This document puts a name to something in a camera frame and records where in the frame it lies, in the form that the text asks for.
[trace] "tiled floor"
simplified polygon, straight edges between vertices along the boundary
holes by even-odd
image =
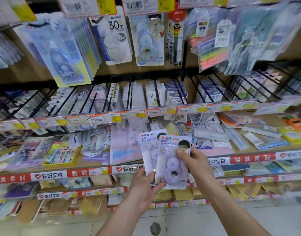
[[[273,236],[301,236],[301,205],[268,206],[268,204],[243,205]],[[133,236],[226,236],[211,206],[189,206],[171,209],[148,210],[139,220]],[[52,226],[25,227],[1,224],[0,236],[95,236],[104,221]]]

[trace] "red heart logo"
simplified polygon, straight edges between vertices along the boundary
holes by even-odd
[[[35,174],[35,177],[36,177],[37,179],[40,179],[40,178],[41,178],[41,174]]]

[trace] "hand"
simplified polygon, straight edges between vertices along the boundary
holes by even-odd
[[[192,157],[180,149],[176,150],[176,154],[189,167],[189,171],[195,178],[196,183],[198,179],[215,178],[213,167],[209,165],[208,158],[196,148],[192,148]]]
[[[132,179],[128,199],[134,202],[136,209],[139,210],[140,216],[150,208],[155,194],[166,185],[166,182],[161,182],[151,187],[150,183],[154,181],[154,179],[155,172],[152,171],[146,176],[145,168],[138,170]]]

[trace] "purple correction tape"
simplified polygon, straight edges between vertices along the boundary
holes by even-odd
[[[172,157],[167,162],[167,168],[164,170],[164,179],[168,185],[178,185],[183,179],[183,172],[179,168],[179,160]]]

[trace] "right hand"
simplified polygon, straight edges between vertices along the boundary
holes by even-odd
[[[176,154],[189,167],[189,171],[195,178],[196,182],[198,179],[203,180],[204,178],[206,179],[206,177],[215,179],[213,167],[209,165],[207,156],[196,148],[192,148],[192,157],[180,149],[176,150]]]

